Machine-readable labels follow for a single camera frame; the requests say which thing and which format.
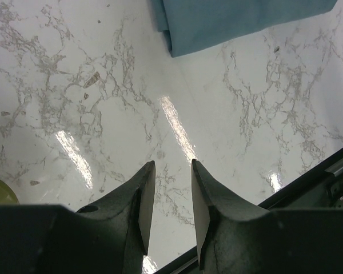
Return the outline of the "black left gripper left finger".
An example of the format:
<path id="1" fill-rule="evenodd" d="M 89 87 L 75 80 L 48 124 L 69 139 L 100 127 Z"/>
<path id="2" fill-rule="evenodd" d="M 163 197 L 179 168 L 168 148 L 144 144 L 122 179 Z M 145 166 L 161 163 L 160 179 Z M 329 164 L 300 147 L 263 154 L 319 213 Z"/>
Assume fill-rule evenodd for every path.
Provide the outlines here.
<path id="1" fill-rule="evenodd" d="M 74 212 L 0 205 L 0 273 L 141 273 L 150 239 L 155 163 Z"/>

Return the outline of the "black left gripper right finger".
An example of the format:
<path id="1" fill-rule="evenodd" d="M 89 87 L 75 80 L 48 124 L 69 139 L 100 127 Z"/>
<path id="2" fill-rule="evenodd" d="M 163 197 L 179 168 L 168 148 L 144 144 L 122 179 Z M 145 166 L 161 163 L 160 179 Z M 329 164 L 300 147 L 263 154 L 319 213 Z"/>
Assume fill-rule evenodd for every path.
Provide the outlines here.
<path id="1" fill-rule="evenodd" d="M 343 273 L 343 209 L 264 209 L 197 160 L 192 198 L 204 273 Z"/>

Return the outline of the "blue-grey t-shirt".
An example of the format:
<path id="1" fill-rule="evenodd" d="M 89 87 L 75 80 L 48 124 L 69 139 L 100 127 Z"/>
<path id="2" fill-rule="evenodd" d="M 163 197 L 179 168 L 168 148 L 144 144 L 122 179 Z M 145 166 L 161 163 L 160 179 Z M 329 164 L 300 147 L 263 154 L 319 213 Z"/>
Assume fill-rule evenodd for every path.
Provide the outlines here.
<path id="1" fill-rule="evenodd" d="M 267 27 L 331 11 L 333 0 L 152 1 L 156 28 L 180 57 Z"/>

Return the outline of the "olive green plastic bin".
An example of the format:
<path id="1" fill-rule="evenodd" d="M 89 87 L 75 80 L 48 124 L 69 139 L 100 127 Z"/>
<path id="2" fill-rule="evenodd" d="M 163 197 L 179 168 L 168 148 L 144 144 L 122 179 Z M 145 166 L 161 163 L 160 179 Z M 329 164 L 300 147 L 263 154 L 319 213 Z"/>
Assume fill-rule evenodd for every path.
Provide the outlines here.
<path id="1" fill-rule="evenodd" d="M 19 200 L 13 190 L 0 180 L 0 205 L 18 205 Z"/>

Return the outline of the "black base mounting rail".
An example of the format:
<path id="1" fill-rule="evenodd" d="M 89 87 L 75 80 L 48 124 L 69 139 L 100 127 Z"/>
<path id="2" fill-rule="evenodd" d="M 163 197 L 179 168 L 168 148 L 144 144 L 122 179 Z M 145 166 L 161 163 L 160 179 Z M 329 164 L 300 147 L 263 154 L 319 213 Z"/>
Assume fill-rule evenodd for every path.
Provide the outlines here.
<path id="1" fill-rule="evenodd" d="M 274 209 L 343 209 L 343 148 L 257 206 Z M 197 245 L 161 273 L 204 273 Z"/>

